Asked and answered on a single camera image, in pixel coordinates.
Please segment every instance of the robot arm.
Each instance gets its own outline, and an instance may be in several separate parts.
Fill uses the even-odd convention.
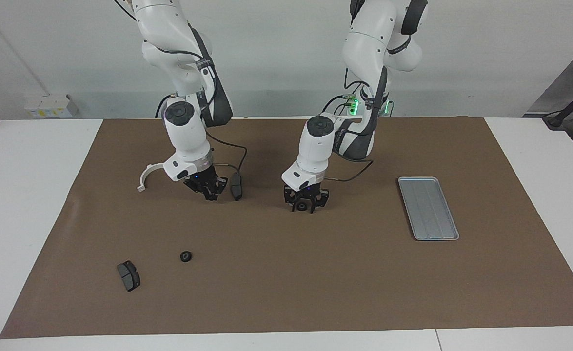
[[[425,20],[427,0],[413,0],[401,11],[391,0],[352,0],[351,13],[353,22],[342,55],[349,71],[364,85],[360,96],[366,109],[358,123],[329,113],[308,121],[297,160],[282,174],[285,200],[294,208],[293,201],[319,197],[332,151],[349,160],[363,160],[371,153],[377,118],[388,96],[389,68],[411,71],[422,57],[411,35]]]
[[[176,149],[163,168],[175,182],[183,180],[207,200],[217,200],[228,180],[215,172],[205,127],[222,126],[233,113],[210,43],[191,27],[179,0],[128,2],[145,39],[144,58],[170,76],[177,92],[161,115]]]

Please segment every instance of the gray tray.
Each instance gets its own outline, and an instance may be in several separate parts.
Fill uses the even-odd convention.
[[[455,222],[435,177],[401,177],[399,188],[417,240],[458,240]]]

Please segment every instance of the black wheel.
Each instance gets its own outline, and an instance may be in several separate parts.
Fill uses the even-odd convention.
[[[297,203],[297,210],[298,211],[306,211],[308,209],[308,204],[306,202],[298,202]]]
[[[182,262],[189,262],[193,258],[193,254],[190,251],[184,251],[180,253],[180,260]]]

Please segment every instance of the green light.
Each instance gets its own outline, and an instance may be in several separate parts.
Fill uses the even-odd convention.
[[[355,116],[358,113],[358,107],[360,106],[360,101],[357,98],[351,102],[351,107],[349,108],[349,114]]]

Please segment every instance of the white tabletop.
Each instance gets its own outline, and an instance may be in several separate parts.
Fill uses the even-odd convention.
[[[541,120],[487,123],[573,271],[573,142]],[[0,123],[0,332],[101,120]],[[0,350],[573,350],[573,327],[0,340]]]

